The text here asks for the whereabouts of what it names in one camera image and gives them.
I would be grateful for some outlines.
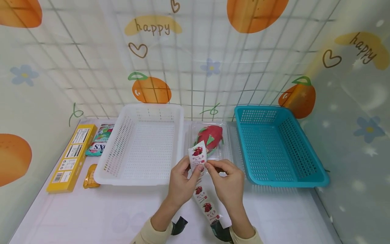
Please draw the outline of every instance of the plastic packaging tray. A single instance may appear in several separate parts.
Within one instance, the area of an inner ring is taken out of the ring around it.
[[[94,178],[108,185],[169,184],[183,151],[184,111],[173,104],[123,107]]]
[[[274,187],[323,187],[329,177],[292,112],[237,106],[240,144],[249,179]]]
[[[208,160],[222,160],[222,159],[228,159],[232,160],[232,154],[231,154],[231,147],[229,142],[229,134],[227,131],[227,125],[225,122],[192,122],[190,130],[189,130],[189,136],[188,136],[188,147],[193,147],[194,143],[198,139],[198,133],[199,131],[207,127],[209,125],[217,125],[222,127],[222,137],[223,137],[223,143],[222,141],[218,144],[215,151],[207,156]]]

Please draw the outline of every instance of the hand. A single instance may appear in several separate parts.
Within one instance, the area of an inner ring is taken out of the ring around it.
[[[190,159],[188,156],[185,156],[171,171],[166,200],[178,208],[191,199],[200,177],[200,171],[203,169],[203,165],[198,165],[188,179],[189,165]]]
[[[244,173],[227,159],[210,160],[205,163],[205,166],[213,179],[217,196],[229,214],[233,231],[242,239],[253,237],[256,232],[248,219],[243,204]],[[223,169],[227,176],[221,177],[217,173],[216,167]]]
[[[244,173],[227,159],[209,160],[205,166],[213,179],[215,191],[228,212],[243,207]],[[227,176],[221,177],[215,168],[223,169]]]

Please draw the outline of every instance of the beige sleeve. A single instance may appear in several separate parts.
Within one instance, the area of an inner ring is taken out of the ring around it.
[[[164,232],[156,231],[150,219],[146,221],[141,231],[137,236],[130,242],[130,244],[165,244],[167,239],[171,235],[173,223],[171,222]]]
[[[233,243],[234,244],[263,244],[262,240],[260,239],[259,233],[257,232],[257,229],[255,229],[255,235],[252,238],[249,239],[242,239],[236,235],[233,228],[230,226],[230,235],[232,236]]]

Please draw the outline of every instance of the yellow box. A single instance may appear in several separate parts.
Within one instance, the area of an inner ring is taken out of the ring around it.
[[[48,193],[72,192],[85,161],[85,152],[94,139],[95,125],[78,125],[60,164],[46,189]]]

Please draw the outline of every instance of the table surface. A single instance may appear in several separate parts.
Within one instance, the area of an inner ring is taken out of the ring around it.
[[[86,119],[81,123],[100,126],[113,122],[112,119]],[[188,136],[190,125],[191,121],[185,121],[183,136]],[[236,126],[228,123],[228,128],[233,161],[243,169]],[[49,177],[10,244],[129,244],[158,209],[168,188],[101,185],[84,189],[82,185],[88,168],[98,160],[99,157],[87,157],[71,193],[48,194]],[[210,181],[206,191],[224,216],[222,225],[229,226],[229,216],[216,198],[211,179],[206,180]],[[341,243],[314,189],[266,187],[246,180],[243,201],[251,223],[265,244]],[[213,235],[193,199],[182,206],[174,221],[179,216],[188,224],[181,234],[170,237],[167,243],[224,243]]]

